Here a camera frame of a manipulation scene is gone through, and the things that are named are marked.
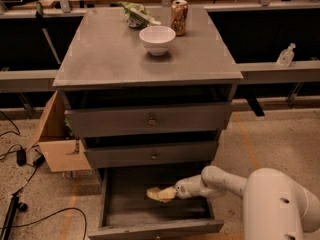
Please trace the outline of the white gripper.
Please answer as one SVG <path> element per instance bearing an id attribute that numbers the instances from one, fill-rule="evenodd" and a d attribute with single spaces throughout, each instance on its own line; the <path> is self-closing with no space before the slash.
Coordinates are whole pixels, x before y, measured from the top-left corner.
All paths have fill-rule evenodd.
<path id="1" fill-rule="evenodd" d="M 188 190 L 188 180 L 181 179 L 176 182 L 174 189 L 176 196 L 180 199 L 188 199 L 191 197 L 190 191 Z"/>

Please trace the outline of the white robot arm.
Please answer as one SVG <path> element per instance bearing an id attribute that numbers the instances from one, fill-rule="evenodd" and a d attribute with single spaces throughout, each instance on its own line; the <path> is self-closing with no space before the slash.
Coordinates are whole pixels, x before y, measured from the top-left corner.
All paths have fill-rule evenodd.
<path id="1" fill-rule="evenodd" d="M 320 200 L 275 169 L 260 168 L 244 178 L 207 166 L 175 184 L 181 199 L 215 198 L 225 190 L 243 201 L 244 240 L 304 240 L 320 229 Z"/>

